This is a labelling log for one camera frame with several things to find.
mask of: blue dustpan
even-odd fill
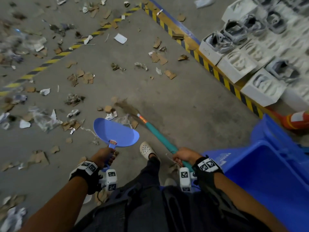
[[[136,130],[103,118],[95,119],[93,129],[110,148],[132,146],[139,139],[139,133]]]

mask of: broom handle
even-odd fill
[[[144,117],[142,117],[140,114],[137,114],[137,116],[145,123],[146,127],[159,139],[159,141],[172,153],[175,154],[178,149],[175,147],[172,143],[170,143],[166,137],[164,137],[159,130],[157,130],[152,124],[150,124]],[[192,169],[192,166],[186,162],[182,162],[185,167],[189,169],[190,172],[194,172]]]

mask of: hand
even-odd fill
[[[201,156],[199,153],[197,153],[197,152],[195,152],[195,151],[193,151],[189,148],[181,147],[178,150],[178,152],[176,152],[173,155],[173,160],[183,167],[183,163],[181,162],[182,160],[189,162],[189,164],[191,164],[191,165],[194,165],[195,162],[201,157],[203,157],[203,156]]]
[[[113,148],[101,148],[90,158],[90,161],[93,161],[100,169],[102,169],[105,165],[106,160],[111,156],[111,153],[114,152],[115,150]],[[114,156],[110,157],[108,165],[111,165],[114,159]]]

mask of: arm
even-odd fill
[[[103,168],[105,160],[112,148],[100,149],[91,161]],[[56,195],[54,195],[39,211],[32,215],[20,232],[64,232],[74,226],[83,201],[88,192],[88,184],[82,177],[72,178]]]
[[[182,160],[188,161],[193,166],[201,157],[199,153],[188,148],[180,148],[179,151],[173,155],[173,159],[181,166]],[[288,231],[267,208],[222,173],[214,173],[214,185],[230,198],[238,210],[254,216],[268,226],[273,232]]]

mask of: yellow and black hazard tape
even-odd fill
[[[141,4],[141,8],[149,15],[157,24],[159,24],[170,36],[173,35],[174,31],[166,23],[160,19],[156,13],[152,12],[147,5]],[[188,51],[192,57],[196,59],[204,68],[207,69],[218,81],[220,81],[232,94],[234,94],[243,104],[245,104],[254,114],[256,114],[259,118],[263,117],[262,110],[255,105],[253,101],[251,101],[247,96],[241,93],[235,86],[226,79],[225,75],[219,73],[217,67],[211,66],[207,61],[205,61],[201,55],[199,55],[197,50],[188,50],[189,45],[186,43],[186,39],[184,40],[176,40],[178,44],[180,44],[186,51]]]
[[[136,7],[133,7],[129,11],[126,11],[123,15],[130,16],[134,12],[138,11],[140,8],[141,8],[140,5],[138,5]],[[117,19],[114,19],[113,21],[120,22],[121,20],[122,20],[121,17],[119,17]],[[111,24],[106,24],[104,27],[102,27],[102,28],[98,29],[97,31],[93,32],[91,35],[93,37],[96,37],[96,36],[102,34],[102,32],[106,31],[110,27],[111,27]],[[82,46],[82,44],[84,44],[83,40],[84,39],[82,39],[81,41],[75,43],[74,45],[69,47],[69,49],[66,49],[66,50],[62,51],[61,53],[57,54],[55,57],[53,57],[52,59],[44,62],[41,66],[39,66],[39,67],[35,68],[34,70],[32,70],[31,72],[25,74],[24,76],[22,76],[18,80],[16,80],[16,81],[14,81],[14,82],[12,82],[12,83],[2,87],[0,89],[0,97],[6,96],[10,92],[12,92],[14,89],[20,87],[23,83],[25,83],[25,82],[29,81],[30,79],[32,79],[33,77],[35,77],[41,71],[44,71],[50,65],[58,62],[60,59],[64,58],[68,54],[71,54],[74,50],[78,49],[79,47]]]

